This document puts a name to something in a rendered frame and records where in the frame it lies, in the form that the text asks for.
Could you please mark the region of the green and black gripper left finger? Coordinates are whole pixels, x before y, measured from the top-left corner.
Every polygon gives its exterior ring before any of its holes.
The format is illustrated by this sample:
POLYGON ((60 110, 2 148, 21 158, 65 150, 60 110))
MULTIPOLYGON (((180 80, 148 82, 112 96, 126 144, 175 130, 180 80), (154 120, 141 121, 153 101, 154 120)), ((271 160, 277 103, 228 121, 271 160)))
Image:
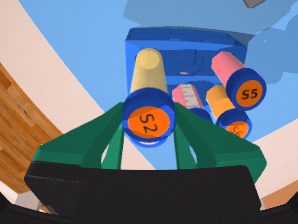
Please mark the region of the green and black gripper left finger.
POLYGON ((121 169, 125 133, 121 126, 123 105, 124 102, 119 102, 101 116, 39 146, 32 161, 121 169))

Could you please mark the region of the blue tube rack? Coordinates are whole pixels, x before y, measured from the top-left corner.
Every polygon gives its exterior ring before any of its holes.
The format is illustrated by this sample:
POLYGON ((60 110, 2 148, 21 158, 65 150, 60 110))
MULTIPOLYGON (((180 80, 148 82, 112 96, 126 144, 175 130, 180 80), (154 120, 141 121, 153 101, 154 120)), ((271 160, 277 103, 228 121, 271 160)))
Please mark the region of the blue tube rack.
POLYGON ((206 101, 207 92, 215 85, 223 85, 211 69, 213 58, 222 51, 232 52, 244 64, 248 49, 228 33, 189 29, 130 28, 125 39, 128 95, 136 56, 145 48, 160 51, 170 97, 173 99, 172 91, 179 85, 192 84, 209 113, 211 110, 206 101))

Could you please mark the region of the blue table mat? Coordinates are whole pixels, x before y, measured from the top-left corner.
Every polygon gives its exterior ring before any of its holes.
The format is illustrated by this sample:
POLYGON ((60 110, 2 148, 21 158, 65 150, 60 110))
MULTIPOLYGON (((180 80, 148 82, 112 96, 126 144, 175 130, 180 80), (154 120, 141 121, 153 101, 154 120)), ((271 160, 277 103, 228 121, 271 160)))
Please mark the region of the blue table mat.
POLYGON ((245 66, 266 82, 245 111, 254 142, 298 119, 298 0, 18 0, 44 38, 104 111, 128 96, 130 28, 228 33, 248 47, 245 66))

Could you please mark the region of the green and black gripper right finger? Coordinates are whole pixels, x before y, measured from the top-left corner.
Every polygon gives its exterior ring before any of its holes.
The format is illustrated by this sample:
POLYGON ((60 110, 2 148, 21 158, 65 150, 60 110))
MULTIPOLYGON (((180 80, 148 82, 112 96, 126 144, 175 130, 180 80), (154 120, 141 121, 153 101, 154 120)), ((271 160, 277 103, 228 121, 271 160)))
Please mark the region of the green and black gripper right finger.
POLYGON ((248 167, 254 184, 257 182, 267 166, 259 146, 199 117, 179 102, 174 102, 174 105, 177 169, 244 165, 248 167), (197 167, 189 144, 196 154, 197 167))

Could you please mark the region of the sample tube with blue cap and orange s2 dot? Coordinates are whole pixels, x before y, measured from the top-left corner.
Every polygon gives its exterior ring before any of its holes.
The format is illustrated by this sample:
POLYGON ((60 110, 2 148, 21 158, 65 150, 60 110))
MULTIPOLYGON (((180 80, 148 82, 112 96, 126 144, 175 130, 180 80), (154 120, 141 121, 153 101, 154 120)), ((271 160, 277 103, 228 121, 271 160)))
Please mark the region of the sample tube with blue cap and orange s2 dot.
POLYGON ((129 95, 124 101, 122 123, 132 139, 159 142, 175 130, 176 111, 170 97, 161 53, 142 49, 136 56, 129 95))

